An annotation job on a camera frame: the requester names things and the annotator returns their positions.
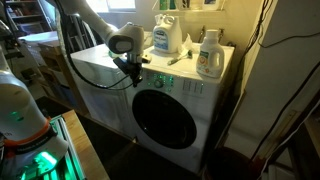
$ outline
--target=white plastic bottle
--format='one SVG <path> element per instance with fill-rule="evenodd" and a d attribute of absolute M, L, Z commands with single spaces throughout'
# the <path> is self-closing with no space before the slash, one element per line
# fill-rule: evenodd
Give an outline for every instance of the white plastic bottle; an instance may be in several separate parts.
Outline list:
<path fill-rule="evenodd" d="M 156 16 L 157 25 L 153 29 L 154 49 L 164 53 L 176 53 L 182 45 L 182 31 L 179 17 Z"/>
<path fill-rule="evenodd" d="M 217 10 L 220 0 L 203 0 L 202 10 Z"/>
<path fill-rule="evenodd" d="M 218 30 L 206 31 L 196 65 L 199 74 L 214 78 L 221 76 L 224 68 L 224 50 L 218 40 Z"/>

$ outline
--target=floor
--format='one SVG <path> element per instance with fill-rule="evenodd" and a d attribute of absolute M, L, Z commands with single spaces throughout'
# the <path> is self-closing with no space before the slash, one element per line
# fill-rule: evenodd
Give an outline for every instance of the floor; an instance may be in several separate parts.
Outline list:
<path fill-rule="evenodd" d="M 40 85 L 28 86 L 41 110 L 52 117 L 69 111 L 48 98 Z M 197 176 L 157 154 L 129 141 L 93 121 L 78 115 L 92 145 L 112 180 L 200 180 Z"/>

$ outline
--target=white robot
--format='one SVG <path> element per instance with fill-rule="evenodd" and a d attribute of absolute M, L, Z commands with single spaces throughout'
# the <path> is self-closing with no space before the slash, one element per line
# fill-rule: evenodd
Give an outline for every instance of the white robot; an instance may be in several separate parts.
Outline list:
<path fill-rule="evenodd" d="M 127 53 L 127 59 L 114 62 L 130 75 L 133 85 L 141 80 L 143 28 L 128 23 L 118 31 L 102 20 L 86 0 L 48 0 L 68 15 L 78 14 L 117 54 Z M 68 143 L 59 138 L 38 109 L 27 87 L 10 71 L 0 47 L 0 132 L 4 135 L 5 160 L 0 166 L 2 179 L 22 179 L 26 171 L 45 174 L 63 158 Z"/>

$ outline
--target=bottle cap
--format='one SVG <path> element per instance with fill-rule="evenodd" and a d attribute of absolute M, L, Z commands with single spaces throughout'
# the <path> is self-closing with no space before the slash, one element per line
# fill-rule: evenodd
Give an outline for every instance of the bottle cap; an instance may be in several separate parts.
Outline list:
<path fill-rule="evenodd" d="M 206 32 L 206 38 L 208 39 L 218 39 L 219 31 L 215 29 L 209 29 Z"/>

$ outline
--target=washer door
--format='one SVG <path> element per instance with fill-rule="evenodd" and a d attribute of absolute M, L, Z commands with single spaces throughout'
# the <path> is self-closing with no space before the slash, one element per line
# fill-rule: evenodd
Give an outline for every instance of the washer door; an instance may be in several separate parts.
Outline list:
<path fill-rule="evenodd" d="M 196 139 L 196 125 L 191 115 L 165 93 L 140 91 L 133 99 L 132 111 L 141 129 L 163 146 L 183 149 Z"/>

